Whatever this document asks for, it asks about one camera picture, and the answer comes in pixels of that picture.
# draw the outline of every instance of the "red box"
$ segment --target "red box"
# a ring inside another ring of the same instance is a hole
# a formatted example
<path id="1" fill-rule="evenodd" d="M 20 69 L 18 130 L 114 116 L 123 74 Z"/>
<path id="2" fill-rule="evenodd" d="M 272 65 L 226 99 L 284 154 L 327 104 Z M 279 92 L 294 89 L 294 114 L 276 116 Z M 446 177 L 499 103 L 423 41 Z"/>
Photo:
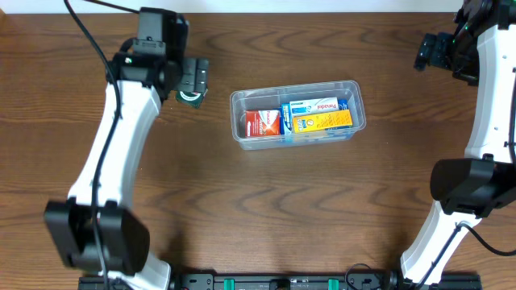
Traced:
<path id="1" fill-rule="evenodd" d="M 245 112 L 246 137 L 276 136 L 280 134 L 280 111 L 259 110 Z"/>

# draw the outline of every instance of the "white wall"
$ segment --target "white wall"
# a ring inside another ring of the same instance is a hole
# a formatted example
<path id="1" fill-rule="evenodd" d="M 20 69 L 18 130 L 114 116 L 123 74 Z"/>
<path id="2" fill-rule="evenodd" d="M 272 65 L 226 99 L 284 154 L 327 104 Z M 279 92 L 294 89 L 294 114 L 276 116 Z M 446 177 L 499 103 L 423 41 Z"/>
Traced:
<path id="1" fill-rule="evenodd" d="M 194 12 L 457 12 L 463 0 L 105 0 L 139 9 Z M 70 0 L 77 13 L 114 13 L 108 7 Z M 62 0 L 0 0 L 6 13 L 66 13 Z"/>

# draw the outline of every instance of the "green tape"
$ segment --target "green tape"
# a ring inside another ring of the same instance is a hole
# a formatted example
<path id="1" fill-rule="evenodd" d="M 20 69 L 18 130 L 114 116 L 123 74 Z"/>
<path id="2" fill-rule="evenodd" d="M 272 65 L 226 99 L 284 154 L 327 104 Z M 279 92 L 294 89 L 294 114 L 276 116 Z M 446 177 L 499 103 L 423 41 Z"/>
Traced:
<path id="1" fill-rule="evenodd" d="M 235 281 L 233 279 L 225 279 L 224 290 L 235 290 Z"/>
<path id="2" fill-rule="evenodd" d="M 329 279 L 328 290 L 339 290 L 339 281 L 337 279 Z"/>

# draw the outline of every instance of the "wooden table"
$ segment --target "wooden table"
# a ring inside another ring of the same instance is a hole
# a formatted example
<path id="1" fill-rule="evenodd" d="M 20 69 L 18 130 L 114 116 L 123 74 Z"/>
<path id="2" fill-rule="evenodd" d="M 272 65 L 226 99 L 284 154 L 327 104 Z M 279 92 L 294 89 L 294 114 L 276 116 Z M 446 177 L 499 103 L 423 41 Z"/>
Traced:
<path id="1" fill-rule="evenodd" d="M 82 15 L 107 56 L 137 16 Z M 426 32 L 451 14 L 190 14 L 189 56 L 210 59 L 201 110 L 167 101 L 148 136 L 135 214 L 152 249 L 217 272 L 344 272 L 396 267 L 431 207 L 440 159 L 461 158 L 476 88 L 450 72 L 413 70 Z M 351 141 L 243 151 L 231 136 L 239 89 L 355 80 L 368 125 Z M 0 31 L 0 288 L 74 289 L 43 223 L 66 198 L 104 106 L 104 68 L 66 15 L 8 15 Z M 478 231 L 514 247 L 516 206 Z M 478 271 L 487 289 L 516 284 L 515 259 L 468 236 L 447 265 Z"/>

